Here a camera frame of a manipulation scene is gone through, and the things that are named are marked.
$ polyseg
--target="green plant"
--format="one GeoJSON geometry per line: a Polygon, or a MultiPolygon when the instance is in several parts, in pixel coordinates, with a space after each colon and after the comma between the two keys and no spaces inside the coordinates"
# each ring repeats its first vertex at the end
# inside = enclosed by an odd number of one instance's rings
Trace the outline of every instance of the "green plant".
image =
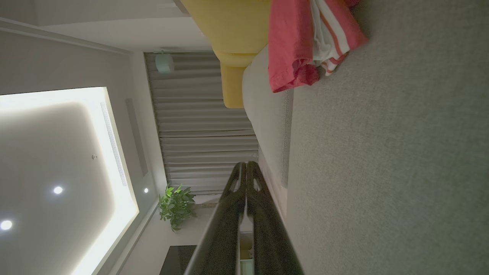
{"type": "Polygon", "coordinates": [[[189,217],[196,217],[193,210],[194,195],[190,194],[190,188],[181,190],[180,185],[175,191],[174,187],[166,188],[165,195],[159,196],[160,220],[170,220],[173,232],[180,230],[182,222],[189,217]]]}

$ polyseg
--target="yellow cushion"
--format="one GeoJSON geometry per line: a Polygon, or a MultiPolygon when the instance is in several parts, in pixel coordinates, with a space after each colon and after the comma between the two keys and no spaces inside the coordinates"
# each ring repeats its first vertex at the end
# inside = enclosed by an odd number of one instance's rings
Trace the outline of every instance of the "yellow cushion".
{"type": "Polygon", "coordinates": [[[270,0],[181,0],[221,62],[228,108],[243,108],[243,72],[268,44],[270,0]]]}
{"type": "Polygon", "coordinates": [[[242,83],[246,67],[229,67],[221,62],[222,98],[230,109],[243,108],[242,83]]]}
{"type": "Polygon", "coordinates": [[[212,48],[259,53],[268,44],[270,0],[182,0],[212,48]]]}
{"type": "Polygon", "coordinates": [[[221,63],[230,67],[247,67],[255,58],[256,53],[229,53],[214,49],[214,53],[221,63]]]}

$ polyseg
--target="curtain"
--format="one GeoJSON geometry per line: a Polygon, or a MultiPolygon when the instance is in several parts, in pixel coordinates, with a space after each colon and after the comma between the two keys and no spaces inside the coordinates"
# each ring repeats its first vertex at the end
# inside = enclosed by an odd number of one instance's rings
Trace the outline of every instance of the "curtain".
{"type": "Polygon", "coordinates": [[[222,100],[220,63],[213,52],[173,54],[175,71],[156,69],[147,53],[159,140],[170,186],[221,193],[234,165],[258,159],[258,141],[244,109],[222,100]]]}

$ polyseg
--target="red cloth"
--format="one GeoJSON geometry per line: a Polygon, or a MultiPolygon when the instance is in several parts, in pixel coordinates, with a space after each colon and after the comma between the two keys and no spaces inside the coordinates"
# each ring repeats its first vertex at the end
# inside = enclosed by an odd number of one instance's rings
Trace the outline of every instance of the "red cloth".
{"type": "Polygon", "coordinates": [[[315,7],[316,10],[319,8],[323,31],[332,38],[329,43],[334,45],[333,57],[320,61],[326,69],[326,75],[333,72],[350,50],[367,42],[348,9],[359,0],[323,1],[319,3],[308,0],[271,0],[268,77],[273,92],[312,85],[319,79],[315,66],[310,64],[314,43],[311,3],[321,4],[315,7]]]}
{"type": "Polygon", "coordinates": [[[307,0],[272,0],[268,31],[268,77],[273,92],[312,85],[319,74],[312,61],[313,28],[307,0]]]}

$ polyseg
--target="white wall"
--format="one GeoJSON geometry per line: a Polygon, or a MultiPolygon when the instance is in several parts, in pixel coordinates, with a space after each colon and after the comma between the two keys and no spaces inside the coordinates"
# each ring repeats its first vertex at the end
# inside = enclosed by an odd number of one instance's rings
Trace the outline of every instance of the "white wall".
{"type": "Polygon", "coordinates": [[[189,16],[182,14],[172,0],[33,1],[37,11],[39,26],[109,20],[189,16]]]}
{"type": "Polygon", "coordinates": [[[133,94],[129,56],[0,31],[0,61],[0,94],[107,87],[140,211],[99,274],[107,273],[156,200],[153,174],[141,172],[125,103],[133,94]]]}
{"type": "Polygon", "coordinates": [[[190,17],[85,22],[41,29],[131,51],[210,49],[209,41],[190,17]]]}
{"type": "Polygon", "coordinates": [[[37,25],[37,14],[31,0],[0,0],[0,17],[37,25]]]}
{"type": "Polygon", "coordinates": [[[187,220],[178,233],[155,212],[119,275],[158,275],[170,246],[199,244],[213,211],[197,209],[197,218],[187,220]]]}
{"type": "Polygon", "coordinates": [[[145,146],[146,157],[149,160],[149,170],[155,180],[157,194],[164,194],[167,185],[165,167],[159,145],[144,53],[141,51],[131,53],[130,62],[134,83],[134,106],[138,112],[138,124],[143,145],[145,146]]]}

